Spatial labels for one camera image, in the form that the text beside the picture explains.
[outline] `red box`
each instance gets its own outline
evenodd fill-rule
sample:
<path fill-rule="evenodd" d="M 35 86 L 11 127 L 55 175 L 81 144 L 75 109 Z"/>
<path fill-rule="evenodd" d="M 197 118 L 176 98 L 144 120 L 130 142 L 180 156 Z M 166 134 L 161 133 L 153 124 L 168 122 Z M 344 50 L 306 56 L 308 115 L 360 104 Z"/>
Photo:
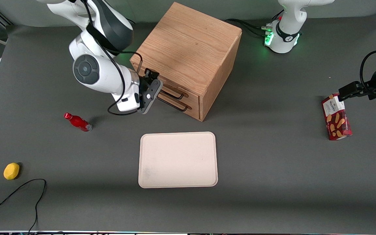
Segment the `red box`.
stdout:
<path fill-rule="evenodd" d="M 334 93 L 321 102 L 329 140 L 341 140 L 352 135 L 345 104 L 339 101 L 338 95 L 339 93 Z"/>

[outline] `green led light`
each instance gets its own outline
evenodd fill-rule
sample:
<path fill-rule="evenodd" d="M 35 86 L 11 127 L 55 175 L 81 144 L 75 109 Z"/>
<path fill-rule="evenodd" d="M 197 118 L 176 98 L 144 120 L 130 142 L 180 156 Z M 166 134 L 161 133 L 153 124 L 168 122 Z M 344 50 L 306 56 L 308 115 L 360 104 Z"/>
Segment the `green led light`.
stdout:
<path fill-rule="evenodd" d="M 295 39 L 294 46 L 297 44 L 299 37 L 300 37 L 300 34 L 297 35 L 297 39 Z"/>
<path fill-rule="evenodd" d="M 265 39 L 265 44 L 269 46 L 272 42 L 272 39 L 274 38 L 274 33 L 271 32 Z"/>

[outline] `red bottle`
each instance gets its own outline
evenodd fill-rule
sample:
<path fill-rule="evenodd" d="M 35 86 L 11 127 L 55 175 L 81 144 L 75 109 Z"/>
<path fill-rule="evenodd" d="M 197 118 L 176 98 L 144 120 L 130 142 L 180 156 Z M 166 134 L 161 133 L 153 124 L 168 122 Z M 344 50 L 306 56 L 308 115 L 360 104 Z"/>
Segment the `red bottle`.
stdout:
<path fill-rule="evenodd" d="M 84 119 L 81 119 L 80 116 L 72 115 L 70 113 L 65 113 L 64 117 L 65 117 L 65 119 L 68 119 L 69 122 L 74 127 L 81 129 L 81 131 L 88 132 L 88 131 L 92 130 L 92 125 L 89 124 Z"/>

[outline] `black cable on table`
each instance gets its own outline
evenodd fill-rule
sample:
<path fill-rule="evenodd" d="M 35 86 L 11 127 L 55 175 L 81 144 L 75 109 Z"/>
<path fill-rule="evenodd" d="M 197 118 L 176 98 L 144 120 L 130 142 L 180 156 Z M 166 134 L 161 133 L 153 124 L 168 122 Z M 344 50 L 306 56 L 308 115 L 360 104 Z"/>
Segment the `black cable on table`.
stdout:
<path fill-rule="evenodd" d="M 47 187 L 47 181 L 45 179 L 33 179 L 33 180 L 29 180 L 27 181 L 26 183 L 23 183 L 20 187 L 18 187 L 16 190 L 14 190 L 14 192 L 12 192 L 9 196 L 7 196 L 1 203 L 0 205 L 2 205 L 4 202 L 6 202 L 14 193 L 16 193 L 18 190 L 20 190 L 24 185 L 30 183 L 30 182 L 33 182 L 35 180 L 43 180 L 44 182 L 44 186 L 43 186 L 43 190 L 41 192 L 41 195 L 40 195 L 40 198 L 38 199 L 38 201 L 36 202 L 36 205 L 34 206 L 34 210 L 36 210 L 36 217 L 34 218 L 34 223 L 33 225 L 30 227 L 30 229 L 28 230 L 28 233 L 30 233 L 31 229 L 34 227 L 34 225 L 37 223 L 37 220 L 39 219 L 38 218 L 38 214 L 37 214 L 37 205 L 39 204 L 39 202 L 41 201 L 43 195 L 44 195 L 44 192 L 46 191 L 46 187 Z"/>
<path fill-rule="evenodd" d="M 258 34 L 257 32 L 253 31 L 252 29 L 258 29 L 258 30 L 261 30 L 261 27 L 258 27 L 258 26 L 255 26 L 255 25 L 252 25 L 252 24 L 249 24 L 248 22 L 246 21 L 242 21 L 242 20 L 239 20 L 239 19 L 227 19 L 227 20 L 224 20 L 224 21 L 234 21 L 234 22 L 238 22 L 239 24 L 241 24 L 243 27 L 245 27 L 249 32 L 251 32 L 252 34 L 255 34 L 256 36 L 259 36 L 259 37 L 264 37 L 265 35 L 262 35 L 262 34 Z"/>

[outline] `wall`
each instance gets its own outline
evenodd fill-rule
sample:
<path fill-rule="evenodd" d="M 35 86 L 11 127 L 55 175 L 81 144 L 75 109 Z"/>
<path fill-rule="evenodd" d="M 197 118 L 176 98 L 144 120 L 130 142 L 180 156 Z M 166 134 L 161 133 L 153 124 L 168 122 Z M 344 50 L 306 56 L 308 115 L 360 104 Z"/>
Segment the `wall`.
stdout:
<path fill-rule="evenodd" d="M 276 0 L 107 0 L 122 15 L 136 22 L 157 22 L 174 2 L 219 19 L 271 18 L 282 8 Z M 0 0 L 0 11 L 15 24 L 48 27 L 72 25 L 35 0 Z M 309 18 L 367 16 L 376 13 L 376 0 L 336 0 L 307 8 Z"/>

